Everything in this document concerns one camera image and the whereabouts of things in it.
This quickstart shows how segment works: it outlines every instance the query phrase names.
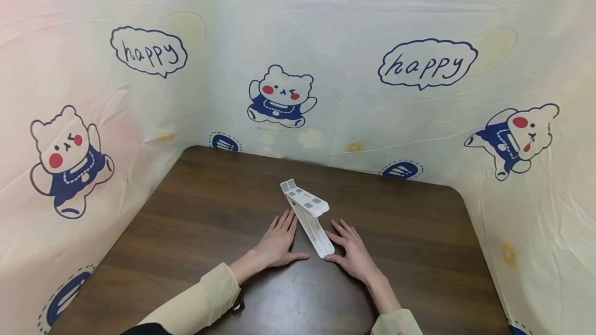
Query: sleeve cuff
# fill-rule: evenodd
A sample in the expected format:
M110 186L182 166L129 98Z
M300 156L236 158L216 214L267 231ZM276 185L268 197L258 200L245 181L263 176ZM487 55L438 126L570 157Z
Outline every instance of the sleeve cuff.
M423 335L408 309L380 315L372 328L372 335Z

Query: fabric wall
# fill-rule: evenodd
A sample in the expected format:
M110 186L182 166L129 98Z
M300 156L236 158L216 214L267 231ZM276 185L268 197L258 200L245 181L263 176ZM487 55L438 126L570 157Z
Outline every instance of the fabric wall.
M595 331L595 0L0 1L6 334L196 144L455 187L512 330Z

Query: bear print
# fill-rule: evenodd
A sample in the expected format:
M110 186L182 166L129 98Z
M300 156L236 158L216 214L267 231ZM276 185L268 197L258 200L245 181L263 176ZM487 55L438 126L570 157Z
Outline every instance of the bear print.
M464 145L484 148L492 155L495 177L503 181L512 171L529 171L532 158L550 146L550 122L558 113L558 105L552 103L524 111L505 109L492 117L483 130L467 138Z
M313 81L308 74L290 75L280 65L271 65L262 80L250 83L248 94L252 104L248 107L248 118L288 128L302 127L303 115L317 104L317 99L310 96Z
M71 105L48 122L34 120L31 135L39 163L31 169L35 190L54 198L54 209L67 219L82 217L86 197L114 174L114 161L101 152L95 124L85 126Z

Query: right hand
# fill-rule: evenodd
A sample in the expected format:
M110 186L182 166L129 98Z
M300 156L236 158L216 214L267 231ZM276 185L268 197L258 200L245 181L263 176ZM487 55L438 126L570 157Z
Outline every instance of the right hand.
M368 284L375 277L381 275L381 271L374 264L373 258L366 250L364 242L362 242L356 229L344 220L340 220L340 223L338 224L335 220L332 220L332 225L339 233L339 236L329 232L329 230L325 230L325 233L330 240L346 250L346 256L329 254L324 259L336 263L350 276Z

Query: brown table top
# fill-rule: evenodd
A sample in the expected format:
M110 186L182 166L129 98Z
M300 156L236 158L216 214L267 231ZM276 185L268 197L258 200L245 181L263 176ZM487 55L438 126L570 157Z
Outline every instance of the brown table top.
M325 199L319 220L344 218L425 335L509 334L460 195L444 186L207 147L188 148L83 285L51 335L119 334L257 244L288 208L279 183ZM318 258L243 285L246 308L201 334L362 335L377 316L363 285Z

